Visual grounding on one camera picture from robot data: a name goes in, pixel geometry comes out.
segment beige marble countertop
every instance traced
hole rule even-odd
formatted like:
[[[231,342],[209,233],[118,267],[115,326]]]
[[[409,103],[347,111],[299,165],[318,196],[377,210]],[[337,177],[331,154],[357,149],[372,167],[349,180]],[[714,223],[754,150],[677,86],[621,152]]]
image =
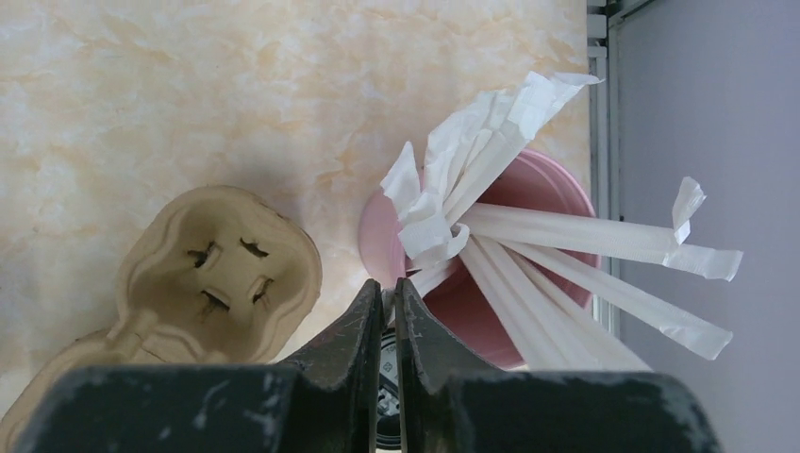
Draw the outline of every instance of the beige marble countertop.
[[[587,70],[578,0],[102,3],[127,6],[0,5],[0,414],[113,323],[122,257],[180,193],[243,187],[316,242],[285,355],[367,277],[358,218],[405,141],[529,70]],[[533,143],[584,185],[588,122],[583,92]]]

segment pink plastic cup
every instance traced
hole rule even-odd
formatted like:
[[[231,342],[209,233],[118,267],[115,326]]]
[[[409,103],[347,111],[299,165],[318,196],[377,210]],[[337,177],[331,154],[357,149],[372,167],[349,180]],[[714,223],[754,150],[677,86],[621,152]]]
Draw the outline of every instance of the pink plastic cup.
[[[481,203],[531,210],[594,216],[589,197],[575,178],[544,154],[524,150],[478,200]],[[406,255],[397,239],[400,225],[392,202],[378,190],[367,202],[358,227],[361,260],[370,276],[393,286],[406,275]],[[567,252],[594,266],[600,257]],[[592,294],[547,270],[544,273],[581,307]],[[523,364],[520,353],[494,314],[489,302],[463,265],[439,288],[425,296],[425,304],[442,324],[485,360],[502,368]]]

